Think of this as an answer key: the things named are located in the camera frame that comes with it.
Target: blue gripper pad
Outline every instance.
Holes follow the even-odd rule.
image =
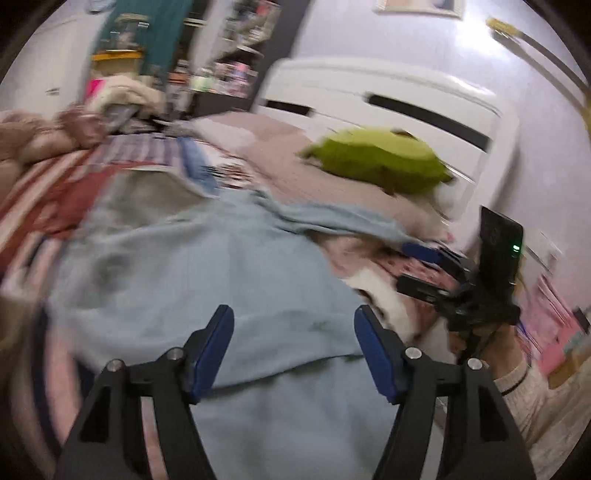
[[[194,382],[190,396],[194,403],[207,395],[213,386],[234,333],[234,311],[225,305],[218,307],[205,332],[209,335],[193,368]]]
[[[409,386],[402,360],[402,340],[395,332],[383,329],[368,306],[356,310],[354,325],[355,335],[378,392],[390,403],[398,403]]]
[[[400,250],[403,255],[416,258],[417,260],[425,263],[439,265],[439,261],[441,259],[439,249],[425,247],[424,245],[420,244],[403,244]]]

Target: striped fabric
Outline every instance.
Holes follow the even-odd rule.
[[[11,384],[11,413],[23,444],[40,471],[51,478],[56,459],[94,382],[94,372],[70,354],[67,336],[44,308],[64,242],[36,231],[51,215],[51,192],[111,164],[153,162],[211,189],[245,188],[254,176],[240,158],[206,142],[155,134],[117,135],[90,151],[34,165],[0,205],[0,297],[30,308],[31,332]],[[150,406],[144,429],[155,479],[166,478]]]

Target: bedroom wall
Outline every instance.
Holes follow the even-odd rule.
[[[572,307],[591,304],[591,146],[572,104],[581,94],[533,49],[517,49],[523,58],[509,51],[491,36],[485,20],[493,16],[513,23],[582,77],[558,36],[517,0],[466,0],[463,21],[378,15],[374,4],[375,0],[315,0],[293,56],[361,56],[415,64],[487,87],[512,101],[521,119],[521,138],[497,209],[522,223],[526,235],[543,231],[562,250],[555,276],[558,289]],[[549,72],[557,76],[554,82],[563,91],[550,83]],[[530,278],[541,271],[531,260],[527,268]]]

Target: white bed frame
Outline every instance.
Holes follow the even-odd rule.
[[[382,106],[368,103],[371,95]],[[310,112],[284,109],[293,105]],[[278,61],[253,111],[308,132],[386,127],[426,141],[456,176],[435,197],[462,251],[477,237],[480,206],[491,206],[501,190],[519,127],[515,109],[486,89],[432,70],[348,57]]]

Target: bolt head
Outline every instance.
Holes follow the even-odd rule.
[[[184,351],[182,348],[180,347],[175,347],[175,348],[171,348],[167,353],[166,353],[166,357],[169,360],[180,360],[182,357],[184,357]]]
[[[409,357],[411,360],[416,360],[417,358],[421,358],[423,356],[423,352],[420,351],[417,347],[415,346],[410,346],[408,347],[404,353],[406,354],[407,357]]]
[[[477,358],[469,358],[468,359],[468,368],[471,370],[480,370],[482,368],[482,362]]]
[[[120,370],[124,365],[125,364],[123,363],[123,360],[119,360],[119,359],[111,360],[107,364],[107,370],[109,372],[116,372],[116,371]]]

